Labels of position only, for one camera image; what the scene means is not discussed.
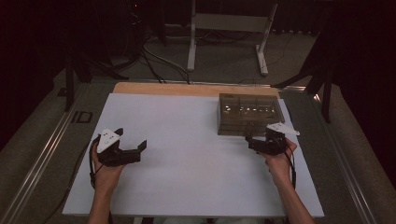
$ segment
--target gray floor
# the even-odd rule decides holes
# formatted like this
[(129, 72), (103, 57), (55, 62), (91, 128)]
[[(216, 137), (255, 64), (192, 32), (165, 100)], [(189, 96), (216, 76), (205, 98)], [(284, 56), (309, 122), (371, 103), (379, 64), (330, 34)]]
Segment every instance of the gray floor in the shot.
[[(205, 45), (197, 47), (195, 71), (190, 73), (193, 83), (226, 83), (238, 85), (268, 85), (276, 84), (296, 75), (306, 58), (315, 38), (310, 35), (270, 35), (265, 51), (269, 75), (260, 75), (254, 45), (259, 44), (261, 37), (253, 35), (246, 40), (232, 44)], [(147, 49), (160, 57), (187, 66), (189, 39), (187, 37), (169, 37), (165, 47), (157, 39), (149, 41)], [(121, 72), (130, 78), (130, 81), (155, 80), (144, 61), (137, 62), (134, 66)], [(183, 81), (180, 73), (175, 69), (160, 63), (152, 63), (155, 71), (168, 81)], [(305, 78), (294, 86), (303, 87), (309, 78)], [(86, 139), (92, 135), (95, 122), (100, 117), (100, 111), (106, 101), (106, 95), (112, 91), (116, 80), (108, 77), (97, 76), (91, 84), (79, 84), (77, 103), (72, 110), (94, 111), (91, 123), (73, 123), (70, 121), (73, 114), (63, 112), (64, 98), (56, 96), (58, 90), (64, 86), (64, 72), (55, 78), (56, 87), (37, 107), (36, 111), (21, 126), (15, 136), (9, 141), (0, 154), (0, 214), (3, 216), (12, 200), (15, 198), (23, 179), (28, 175), (36, 158), (47, 148), (46, 144), (54, 131), (59, 130), (57, 125), (60, 120), (68, 120), (65, 127), (68, 131), (64, 136), (60, 134), (59, 142), (51, 142), (59, 146), (53, 148), (53, 156), (47, 164), (45, 171), (35, 179), (36, 186), (21, 204), (20, 215), (15, 223), (42, 223), (62, 200), (73, 168), (78, 160), (79, 152), (83, 149)], [(291, 105), (302, 104), (301, 98), (295, 98)], [(309, 122), (309, 116), (304, 111), (296, 116), (304, 117)], [(372, 213), (376, 223), (396, 223), (396, 192), (386, 178), (380, 164), (370, 148), (359, 124), (353, 118), (340, 91), (336, 86), (332, 89), (330, 116), (332, 123), (327, 128), (333, 130), (331, 134), (338, 140), (336, 145), (343, 151), (341, 159), (347, 161), (347, 166), (340, 162), (336, 152), (330, 154), (305, 155), (310, 170), (314, 173), (317, 167), (326, 171), (323, 166), (329, 163), (339, 164), (338, 167), (329, 168), (329, 173), (321, 176), (315, 175), (314, 182), (323, 188), (318, 188), (320, 199), (324, 206), (325, 218), (319, 218), (318, 223), (364, 223), (365, 218), (359, 215)], [(312, 132), (310, 126), (299, 124), (303, 131)], [(343, 176), (339, 170), (350, 169), (355, 179)], [(57, 170), (59, 173), (46, 172)], [(356, 187), (364, 195), (365, 202), (353, 202), (345, 182), (356, 182)], [(354, 203), (367, 204), (367, 211), (359, 211)], [(62, 207), (58, 209), (49, 223), (84, 223), (84, 217), (64, 217)], [(116, 223), (131, 223), (128, 217), (117, 217)]]

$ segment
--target metal stand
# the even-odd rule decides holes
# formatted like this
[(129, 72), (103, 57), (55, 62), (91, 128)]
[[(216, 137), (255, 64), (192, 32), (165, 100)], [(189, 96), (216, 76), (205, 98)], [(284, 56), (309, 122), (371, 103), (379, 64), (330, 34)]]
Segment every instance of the metal stand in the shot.
[(271, 25), (276, 13), (277, 3), (274, 3), (268, 17), (233, 16), (219, 14), (196, 13), (195, 0), (191, 9), (191, 41), (187, 70), (193, 71), (195, 64), (195, 29), (231, 30), (263, 33), (262, 42), (256, 46), (257, 58), (261, 74), (268, 75), (267, 64), (264, 59), (264, 48), (269, 36)]

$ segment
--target white board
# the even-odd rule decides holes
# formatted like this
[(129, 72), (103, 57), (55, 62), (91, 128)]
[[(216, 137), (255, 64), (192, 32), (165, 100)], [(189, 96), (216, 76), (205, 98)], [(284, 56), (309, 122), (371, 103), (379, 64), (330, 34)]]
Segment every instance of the white board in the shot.
[[(144, 140), (141, 162), (128, 164), (112, 198), (114, 215), (134, 217), (283, 217), (285, 211), (263, 157), (244, 137), (217, 134), (218, 97), (118, 94), (108, 96), (92, 139), (124, 129), (121, 149)], [(279, 100), (286, 124), (289, 113)], [(287, 137), (298, 144), (295, 135)], [(303, 152), (294, 153), (297, 192), (313, 217), (323, 217)], [(64, 206), (88, 215), (92, 206), (88, 153)]]

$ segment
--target hand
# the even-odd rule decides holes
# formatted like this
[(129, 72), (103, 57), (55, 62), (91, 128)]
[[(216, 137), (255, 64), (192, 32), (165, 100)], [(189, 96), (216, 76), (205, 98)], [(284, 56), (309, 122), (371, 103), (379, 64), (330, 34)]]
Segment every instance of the hand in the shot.
[[(297, 145), (291, 142), (288, 138), (286, 138), (286, 143), (288, 147), (286, 148), (286, 152), (291, 158), (292, 152), (297, 148)], [(271, 156), (268, 154), (261, 153), (261, 155), (265, 158), (265, 163), (268, 165), (271, 175), (273, 177), (274, 183), (279, 187), (283, 184), (289, 184), (290, 181), (290, 162), (285, 154), (277, 154), (275, 156)]]
[(112, 193), (119, 183), (122, 169), (125, 165), (108, 167), (99, 162), (96, 148), (98, 143), (93, 145), (92, 149), (92, 160), (93, 167), (95, 170), (95, 191), (102, 193)]

